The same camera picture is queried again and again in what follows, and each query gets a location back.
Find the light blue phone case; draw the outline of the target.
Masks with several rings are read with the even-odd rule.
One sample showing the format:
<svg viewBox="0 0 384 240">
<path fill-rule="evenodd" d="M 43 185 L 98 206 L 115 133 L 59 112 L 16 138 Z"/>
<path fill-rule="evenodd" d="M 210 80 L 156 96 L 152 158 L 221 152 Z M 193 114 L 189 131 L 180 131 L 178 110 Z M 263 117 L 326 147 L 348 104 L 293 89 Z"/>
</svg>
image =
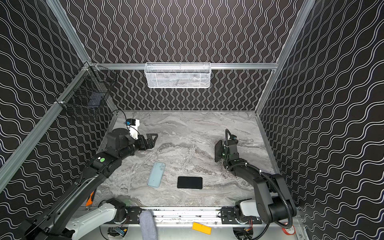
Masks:
<svg viewBox="0 0 384 240">
<path fill-rule="evenodd" d="M 152 168 L 151 173 L 150 173 L 149 178 L 148 178 L 148 182 L 147 182 L 147 185 L 149 187 L 158 188 L 160 186 L 163 175 L 164 175 L 165 168 L 166 168 L 165 163 L 161 163 L 161 162 L 155 162 L 154 163 L 153 168 Z"/>
</svg>

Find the black phone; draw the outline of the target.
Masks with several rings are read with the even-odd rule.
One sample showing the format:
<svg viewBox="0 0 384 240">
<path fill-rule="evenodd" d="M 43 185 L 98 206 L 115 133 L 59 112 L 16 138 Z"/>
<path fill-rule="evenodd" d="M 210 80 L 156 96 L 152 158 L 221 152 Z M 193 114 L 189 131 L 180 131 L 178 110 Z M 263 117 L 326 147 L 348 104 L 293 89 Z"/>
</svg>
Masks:
<svg viewBox="0 0 384 240">
<path fill-rule="evenodd" d="M 177 182 L 177 188 L 201 190 L 203 188 L 203 178 L 179 176 L 178 182 Z"/>
</svg>

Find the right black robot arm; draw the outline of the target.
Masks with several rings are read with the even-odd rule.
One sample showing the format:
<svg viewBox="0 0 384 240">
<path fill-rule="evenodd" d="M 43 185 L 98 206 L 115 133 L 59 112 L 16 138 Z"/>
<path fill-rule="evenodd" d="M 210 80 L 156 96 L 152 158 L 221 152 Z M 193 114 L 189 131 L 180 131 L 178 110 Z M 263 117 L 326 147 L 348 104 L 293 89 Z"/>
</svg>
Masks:
<svg viewBox="0 0 384 240">
<path fill-rule="evenodd" d="M 240 158 L 237 144 L 238 140 L 218 141 L 215 145 L 215 162 L 223 160 L 226 171 L 254 188 L 256 210 L 264 223 L 275 223 L 290 229 L 297 208 L 285 179 L 280 174 L 269 174 Z"/>
</svg>

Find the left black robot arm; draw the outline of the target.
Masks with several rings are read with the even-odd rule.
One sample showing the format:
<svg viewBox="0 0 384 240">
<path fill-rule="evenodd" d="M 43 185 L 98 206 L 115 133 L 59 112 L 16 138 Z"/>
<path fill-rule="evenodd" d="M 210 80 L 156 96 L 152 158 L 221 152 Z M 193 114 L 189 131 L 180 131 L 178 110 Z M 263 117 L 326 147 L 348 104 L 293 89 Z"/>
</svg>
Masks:
<svg viewBox="0 0 384 240">
<path fill-rule="evenodd" d="M 133 156 L 136 151 L 154 148 L 157 138 L 158 134 L 147 134 L 138 135 L 135 139 L 128 129 L 112 130 L 106 136 L 105 150 L 87 162 L 74 184 L 41 215 L 24 220 L 17 228 L 16 235 L 23 240 L 70 239 L 75 233 L 66 226 L 85 199 L 122 165 L 125 158 Z"/>
</svg>

